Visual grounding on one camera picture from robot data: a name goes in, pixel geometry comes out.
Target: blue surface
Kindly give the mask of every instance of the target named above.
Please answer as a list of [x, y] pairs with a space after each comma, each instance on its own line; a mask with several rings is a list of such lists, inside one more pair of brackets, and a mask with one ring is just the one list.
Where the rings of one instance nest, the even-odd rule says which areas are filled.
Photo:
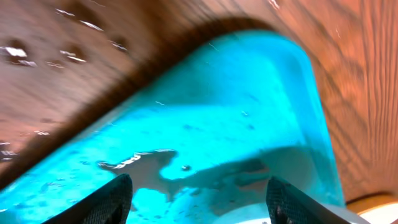
[[[0, 220], [9, 216], [14, 223], [41, 223], [114, 177], [98, 161], [119, 164], [135, 152], [155, 149], [178, 152], [160, 172], [165, 179], [184, 179], [227, 162], [260, 157], [269, 175], [287, 179], [319, 202], [344, 206], [307, 55], [277, 34], [252, 30], [201, 46], [28, 171], [1, 192], [0, 210], [7, 210]], [[184, 165], [192, 169], [184, 171]], [[140, 189], [134, 196], [138, 211], [130, 212], [128, 223], [213, 223], [250, 204], [246, 199], [260, 199], [259, 204], [265, 200], [265, 189], [231, 189], [205, 189], [192, 196], [187, 193], [197, 189], [186, 187], [173, 202], [162, 192]], [[232, 203], [231, 197], [237, 202], [225, 211], [215, 212], [210, 205]]]

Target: blue plastic container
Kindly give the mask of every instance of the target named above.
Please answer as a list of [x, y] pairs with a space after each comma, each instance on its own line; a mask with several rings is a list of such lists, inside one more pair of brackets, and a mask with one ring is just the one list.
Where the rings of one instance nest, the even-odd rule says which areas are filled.
[[120, 172], [135, 188], [128, 223], [264, 218], [270, 175], [344, 206], [311, 63], [260, 30], [201, 46], [58, 149], [1, 192], [0, 220], [41, 223]]

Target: blue tray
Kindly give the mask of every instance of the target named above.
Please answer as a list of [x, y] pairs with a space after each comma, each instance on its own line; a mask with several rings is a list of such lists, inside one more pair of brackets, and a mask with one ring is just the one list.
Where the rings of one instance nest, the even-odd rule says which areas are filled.
[[201, 46], [58, 149], [1, 192], [0, 220], [41, 223], [122, 172], [134, 187], [128, 223], [264, 218], [270, 175], [344, 206], [311, 63], [260, 30]]

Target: wooden table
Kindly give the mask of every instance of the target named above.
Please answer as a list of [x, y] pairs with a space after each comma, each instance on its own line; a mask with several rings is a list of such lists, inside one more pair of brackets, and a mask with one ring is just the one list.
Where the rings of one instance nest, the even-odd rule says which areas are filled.
[[[200, 44], [235, 30], [272, 29], [311, 58], [346, 199], [398, 190], [396, 1], [80, 2], [0, 2], [0, 45], [19, 40], [34, 62], [0, 61], [0, 139], [10, 143], [2, 148], [22, 153], [0, 164], [0, 187]], [[56, 11], [76, 6], [83, 10], [76, 16], [104, 32]], [[130, 54], [109, 40], [124, 42]], [[73, 47], [86, 62], [60, 53]]]

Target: wood grain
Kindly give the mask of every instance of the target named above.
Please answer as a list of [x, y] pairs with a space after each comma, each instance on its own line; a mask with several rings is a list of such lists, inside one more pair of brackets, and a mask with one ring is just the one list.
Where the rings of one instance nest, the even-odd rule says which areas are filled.
[[[71, 2], [0, 2], [0, 42], [25, 42], [38, 65], [0, 62], [0, 139], [22, 152], [1, 164], [1, 188], [200, 44], [271, 29], [312, 61], [346, 199], [397, 192], [396, 1], [81, 0], [104, 33], [55, 13]], [[130, 55], [109, 44], [114, 37], [125, 38]], [[88, 62], [66, 62], [59, 50], [68, 44]], [[45, 64], [55, 59], [65, 62], [61, 72]]]

